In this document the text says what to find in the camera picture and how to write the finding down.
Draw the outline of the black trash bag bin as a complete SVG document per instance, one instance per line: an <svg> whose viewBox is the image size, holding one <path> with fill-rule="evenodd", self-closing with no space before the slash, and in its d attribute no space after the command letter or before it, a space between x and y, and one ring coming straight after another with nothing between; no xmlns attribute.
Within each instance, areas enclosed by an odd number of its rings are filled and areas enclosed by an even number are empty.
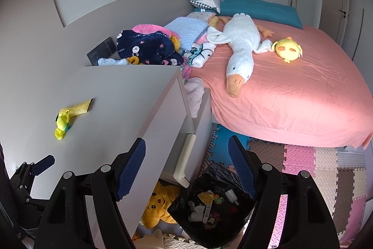
<svg viewBox="0 0 373 249"><path fill-rule="evenodd" d="M242 230L254 206L238 176L211 164L168 207L187 235L205 248L219 248Z"/></svg>

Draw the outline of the yellow green frog toy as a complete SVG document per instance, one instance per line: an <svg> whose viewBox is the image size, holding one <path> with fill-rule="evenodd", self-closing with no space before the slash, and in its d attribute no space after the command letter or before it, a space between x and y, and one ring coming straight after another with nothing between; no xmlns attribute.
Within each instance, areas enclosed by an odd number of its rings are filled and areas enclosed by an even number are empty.
<svg viewBox="0 0 373 249"><path fill-rule="evenodd" d="M69 129L70 111L69 109L61 109L56 118L56 129L54 136L57 140L62 140Z"/></svg>

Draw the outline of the colourful foam floor mats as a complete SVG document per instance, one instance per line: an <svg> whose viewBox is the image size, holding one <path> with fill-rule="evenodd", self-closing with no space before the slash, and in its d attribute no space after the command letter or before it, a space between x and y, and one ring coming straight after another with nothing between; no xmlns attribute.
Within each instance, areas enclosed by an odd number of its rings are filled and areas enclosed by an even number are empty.
<svg viewBox="0 0 373 249"><path fill-rule="evenodd" d="M352 244L365 211L367 170L363 153L344 148L279 144L245 135L238 138L262 162L279 171L310 172L331 214L341 248Z"/></svg>

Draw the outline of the yellow pikachu plush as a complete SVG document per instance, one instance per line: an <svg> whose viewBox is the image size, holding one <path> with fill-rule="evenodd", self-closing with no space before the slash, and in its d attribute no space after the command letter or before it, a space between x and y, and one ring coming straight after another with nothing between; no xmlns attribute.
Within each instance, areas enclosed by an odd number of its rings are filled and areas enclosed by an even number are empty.
<svg viewBox="0 0 373 249"><path fill-rule="evenodd" d="M152 229L163 221L167 224L176 224L168 212L168 208L181 193L181 188L175 185L163 185L157 182L147 206L141 217L140 223L147 229Z"/></svg>

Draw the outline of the pink bed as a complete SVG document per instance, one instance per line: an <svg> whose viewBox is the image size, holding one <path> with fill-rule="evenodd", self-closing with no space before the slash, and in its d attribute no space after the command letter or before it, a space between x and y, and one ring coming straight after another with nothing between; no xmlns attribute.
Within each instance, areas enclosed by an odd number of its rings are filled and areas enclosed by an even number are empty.
<svg viewBox="0 0 373 249"><path fill-rule="evenodd" d="M367 147L372 140L372 93L344 50L323 31L263 21L273 41L291 37L302 57L254 54L253 73L239 96L226 89L231 48L216 47L193 77L211 92L212 114L227 129L271 142L313 147Z"/></svg>

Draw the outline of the white small cloth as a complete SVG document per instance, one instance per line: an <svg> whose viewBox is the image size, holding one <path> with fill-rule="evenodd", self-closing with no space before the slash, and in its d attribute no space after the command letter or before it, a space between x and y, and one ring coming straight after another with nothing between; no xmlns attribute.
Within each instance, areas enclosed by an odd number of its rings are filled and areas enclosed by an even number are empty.
<svg viewBox="0 0 373 249"><path fill-rule="evenodd" d="M99 66L129 65L126 59L100 58L97 61Z"/></svg>

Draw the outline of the navy cartoon pajama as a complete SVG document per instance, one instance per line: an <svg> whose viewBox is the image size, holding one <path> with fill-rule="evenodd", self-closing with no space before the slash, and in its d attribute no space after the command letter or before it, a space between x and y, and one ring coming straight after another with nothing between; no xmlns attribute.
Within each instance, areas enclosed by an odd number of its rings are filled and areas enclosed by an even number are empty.
<svg viewBox="0 0 373 249"><path fill-rule="evenodd" d="M181 66L184 58L162 32L149 34L124 30L116 38L117 54L130 64Z"/></svg>

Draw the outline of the yellow chick plush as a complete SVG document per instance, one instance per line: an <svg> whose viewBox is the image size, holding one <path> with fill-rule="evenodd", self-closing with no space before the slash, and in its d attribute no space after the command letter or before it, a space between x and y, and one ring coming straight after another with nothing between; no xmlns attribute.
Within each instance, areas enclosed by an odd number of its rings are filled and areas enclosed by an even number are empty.
<svg viewBox="0 0 373 249"><path fill-rule="evenodd" d="M295 61L303 56L301 46L291 37L286 37L273 43L271 51L275 52L286 63Z"/></svg>

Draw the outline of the pink garment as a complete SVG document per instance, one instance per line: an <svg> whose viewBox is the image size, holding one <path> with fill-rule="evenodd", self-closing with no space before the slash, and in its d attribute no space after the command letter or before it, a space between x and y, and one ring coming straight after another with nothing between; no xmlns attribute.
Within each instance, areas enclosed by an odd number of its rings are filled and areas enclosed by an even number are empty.
<svg viewBox="0 0 373 249"><path fill-rule="evenodd" d="M153 24L139 24L133 27L132 29L134 32L141 33L141 34L151 34L155 32L162 32L163 34L167 35L169 38L172 36L176 37L177 39L180 38L180 36L170 31L162 26L159 25L153 25Z"/></svg>

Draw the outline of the pink fluffy cloth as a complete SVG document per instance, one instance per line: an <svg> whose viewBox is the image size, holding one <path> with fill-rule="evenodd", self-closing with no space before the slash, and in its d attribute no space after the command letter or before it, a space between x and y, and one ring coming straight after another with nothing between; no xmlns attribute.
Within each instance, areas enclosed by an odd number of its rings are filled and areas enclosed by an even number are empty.
<svg viewBox="0 0 373 249"><path fill-rule="evenodd" d="M185 83L186 101L193 119L198 116L204 95L204 89L204 81L198 77L190 78Z"/></svg>

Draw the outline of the white cartoon print cloth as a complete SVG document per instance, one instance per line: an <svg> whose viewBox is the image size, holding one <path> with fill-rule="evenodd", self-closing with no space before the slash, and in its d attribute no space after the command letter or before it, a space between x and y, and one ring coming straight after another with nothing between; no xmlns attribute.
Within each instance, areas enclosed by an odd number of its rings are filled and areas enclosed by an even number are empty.
<svg viewBox="0 0 373 249"><path fill-rule="evenodd" d="M207 60L214 54L216 49L215 44L204 42L201 44L193 44L188 59L188 65L192 68L202 68Z"/></svg>

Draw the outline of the white goose plush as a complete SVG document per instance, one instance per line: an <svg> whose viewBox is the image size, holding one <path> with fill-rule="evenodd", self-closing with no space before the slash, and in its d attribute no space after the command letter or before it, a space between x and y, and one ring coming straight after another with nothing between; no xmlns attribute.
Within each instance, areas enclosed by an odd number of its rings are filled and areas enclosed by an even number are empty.
<svg viewBox="0 0 373 249"><path fill-rule="evenodd" d="M254 23L245 13L235 14L223 31L210 28L207 40L211 44L228 44L233 54L226 68L226 88L231 97L238 97L242 86L253 73L253 54L266 53L271 50L270 38L274 32Z"/></svg>

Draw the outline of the light blue blanket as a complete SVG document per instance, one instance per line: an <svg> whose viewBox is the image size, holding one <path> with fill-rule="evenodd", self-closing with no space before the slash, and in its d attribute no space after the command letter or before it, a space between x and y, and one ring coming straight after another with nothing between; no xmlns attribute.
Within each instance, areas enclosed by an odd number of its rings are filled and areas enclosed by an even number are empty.
<svg viewBox="0 0 373 249"><path fill-rule="evenodd" d="M187 51L205 33L209 25L206 21L186 16L180 16L168 23L165 28L176 33L181 42L181 48Z"/></svg>

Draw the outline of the teal long pillow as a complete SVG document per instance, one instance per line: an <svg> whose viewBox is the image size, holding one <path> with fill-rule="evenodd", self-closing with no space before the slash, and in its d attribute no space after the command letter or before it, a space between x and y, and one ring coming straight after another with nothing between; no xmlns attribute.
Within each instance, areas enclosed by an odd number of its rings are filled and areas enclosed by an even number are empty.
<svg viewBox="0 0 373 249"><path fill-rule="evenodd" d="M262 0L224 0L220 4L220 15L233 16L248 14L257 20L271 21L303 29L302 22L294 7L270 3Z"/></svg>

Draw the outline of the black wall socket panel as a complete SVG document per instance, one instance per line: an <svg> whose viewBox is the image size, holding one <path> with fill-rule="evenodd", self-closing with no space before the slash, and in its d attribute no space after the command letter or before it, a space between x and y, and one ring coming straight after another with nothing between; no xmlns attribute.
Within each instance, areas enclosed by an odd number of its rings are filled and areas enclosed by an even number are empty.
<svg viewBox="0 0 373 249"><path fill-rule="evenodd" d="M87 53L87 57L92 66L98 66L98 60L100 58L109 58L115 52L116 44L111 37L108 37L106 40L94 47L89 53Z"/></svg>

